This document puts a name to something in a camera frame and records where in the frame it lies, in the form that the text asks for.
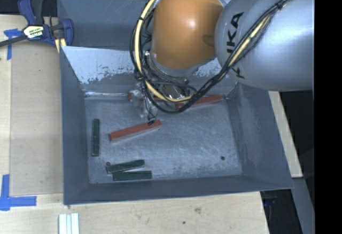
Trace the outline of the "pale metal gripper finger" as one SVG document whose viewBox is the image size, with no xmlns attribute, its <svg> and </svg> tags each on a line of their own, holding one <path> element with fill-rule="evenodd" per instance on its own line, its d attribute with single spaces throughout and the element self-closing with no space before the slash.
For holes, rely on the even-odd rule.
<svg viewBox="0 0 342 234">
<path fill-rule="evenodd" d="M 144 96 L 140 90 L 130 90 L 130 101 L 131 102 L 143 102 Z"/>
<path fill-rule="evenodd" d="M 141 118 L 146 118 L 146 119 L 152 119 L 153 115 L 151 112 L 151 105 L 148 101 L 146 100 L 141 100 L 139 102 L 139 115 Z"/>
</svg>

